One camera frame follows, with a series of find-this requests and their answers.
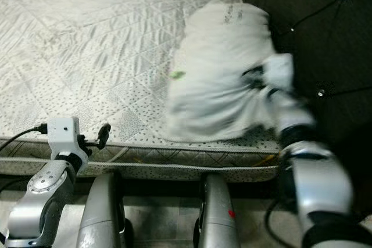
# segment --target cable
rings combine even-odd
[[[265,217],[264,217],[264,225],[266,228],[266,231],[269,233],[269,235],[276,241],[278,242],[281,246],[286,247],[286,248],[295,248],[291,244],[287,243],[286,241],[282,240],[279,236],[274,233],[273,229],[270,226],[270,215],[273,212],[275,206],[278,205],[278,200],[274,200],[273,203],[268,207]]]
[[[29,132],[40,132],[42,134],[47,134],[48,133],[48,126],[46,123],[42,123],[40,124],[39,126],[36,126],[34,128],[31,128],[31,129],[28,129],[28,130],[25,130],[13,137],[11,137],[10,139],[8,139],[3,145],[0,146],[0,152],[5,148],[7,147],[8,144],[10,144],[11,142],[13,142],[15,139],[19,138],[20,136],[23,136],[24,134],[27,134]]]
[[[30,178],[21,178],[21,179],[16,179],[16,180],[13,180],[13,181],[9,181],[8,183],[6,183],[3,187],[0,188],[0,194],[2,191],[4,191],[6,188],[8,188],[9,186],[12,186],[13,184],[15,183],[18,183],[18,182],[22,182],[22,181],[28,181]],[[5,244],[5,235],[2,234],[2,232],[0,232],[0,242],[4,245]]]

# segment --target white pillow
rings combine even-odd
[[[273,126],[266,109],[269,88],[252,88],[244,74],[275,54],[268,18],[250,4],[213,1],[187,20],[174,56],[165,124],[157,136],[208,142],[243,136],[257,125]]]

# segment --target tile floor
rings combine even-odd
[[[0,231],[5,232],[9,212],[22,192],[4,191],[0,195]],[[63,210],[53,248],[75,247],[86,196],[77,196]],[[234,199],[234,210],[242,248],[278,247],[266,233],[263,215],[271,201]],[[180,197],[125,197],[126,217],[131,220],[136,248],[192,248],[192,234],[199,214],[199,200]],[[277,210],[273,229],[299,247],[300,231],[296,218]],[[366,222],[372,228],[372,220]]]

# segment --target mattress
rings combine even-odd
[[[77,116],[96,138],[112,125],[81,175],[262,181],[276,170],[270,132],[240,139],[175,143],[155,137],[167,97],[169,64],[185,19],[211,0],[0,0],[0,137]],[[240,0],[222,0],[239,2]],[[47,139],[27,134],[0,154],[1,174],[33,174],[49,159]]]

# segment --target red mark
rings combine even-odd
[[[235,212],[233,212],[232,210],[228,211],[228,215],[230,215],[231,218],[235,218]]]

